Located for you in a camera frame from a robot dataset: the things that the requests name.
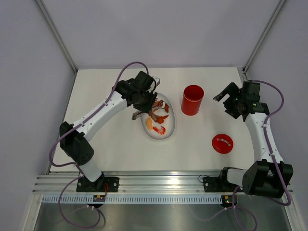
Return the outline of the metal tongs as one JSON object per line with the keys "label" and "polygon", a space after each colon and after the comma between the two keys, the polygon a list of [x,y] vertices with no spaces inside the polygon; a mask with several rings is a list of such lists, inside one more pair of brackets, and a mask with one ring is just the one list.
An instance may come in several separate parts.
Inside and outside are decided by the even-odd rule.
{"label": "metal tongs", "polygon": [[[160,108],[153,108],[153,107],[152,107],[151,111],[148,112],[148,114],[154,113],[154,112],[155,112],[156,110],[158,110],[158,109],[161,109],[161,107],[160,107]],[[143,114],[145,114],[145,112],[136,111],[136,112],[134,112],[134,113],[132,114],[131,119],[132,119],[132,120],[136,120],[137,118],[141,117]]]}

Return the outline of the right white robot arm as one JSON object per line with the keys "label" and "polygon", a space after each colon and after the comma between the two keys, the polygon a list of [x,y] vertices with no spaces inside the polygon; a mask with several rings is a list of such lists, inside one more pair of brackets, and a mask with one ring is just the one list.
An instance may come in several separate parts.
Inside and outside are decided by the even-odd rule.
{"label": "right white robot arm", "polygon": [[230,83],[213,99],[217,102],[228,95],[223,103],[225,112],[237,119],[243,118],[247,126],[255,155],[255,162],[247,170],[225,167],[221,170],[218,184],[222,190],[229,191],[234,186],[242,188],[247,195],[267,197],[278,202],[283,195],[287,197],[284,206],[291,203],[287,186],[293,176],[293,167],[281,157],[270,127],[270,117],[278,109],[269,111],[266,103],[260,102],[261,80],[243,82],[239,88]]}

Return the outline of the red cylindrical container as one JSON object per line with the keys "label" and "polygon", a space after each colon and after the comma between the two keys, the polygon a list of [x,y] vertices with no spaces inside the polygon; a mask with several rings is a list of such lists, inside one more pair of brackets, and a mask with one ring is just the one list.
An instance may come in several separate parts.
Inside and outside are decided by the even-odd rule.
{"label": "red cylindrical container", "polygon": [[183,91],[181,110],[188,116],[194,116],[199,112],[204,90],[198,85],[189,85]]}

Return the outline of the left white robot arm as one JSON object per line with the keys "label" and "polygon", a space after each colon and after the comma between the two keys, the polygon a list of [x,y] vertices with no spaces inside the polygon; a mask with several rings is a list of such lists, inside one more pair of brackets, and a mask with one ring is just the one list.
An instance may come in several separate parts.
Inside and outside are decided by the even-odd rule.
{"label": "left white robot arm", "polygon": [[159,84],[159,78],[140,71],[135,78],[116,82],[105,101],[80,120],[60,125],[60,148],[74,160],[92,191],[100,191],[104,180],[103,172],[93,159],[91,139],[110,119],[127,107],[133,106],[142,113],[151,112],[157,97],[155,89]]}

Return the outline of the brown fried shrimp piece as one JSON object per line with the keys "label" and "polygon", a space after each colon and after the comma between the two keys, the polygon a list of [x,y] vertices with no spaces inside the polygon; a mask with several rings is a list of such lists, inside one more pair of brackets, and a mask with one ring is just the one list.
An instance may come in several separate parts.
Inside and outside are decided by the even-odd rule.
{"label": "brown fried shrimp piece", "polygon": [[169,105],[166,102],[163,102],[161,107],[166,113],[169,113]]}

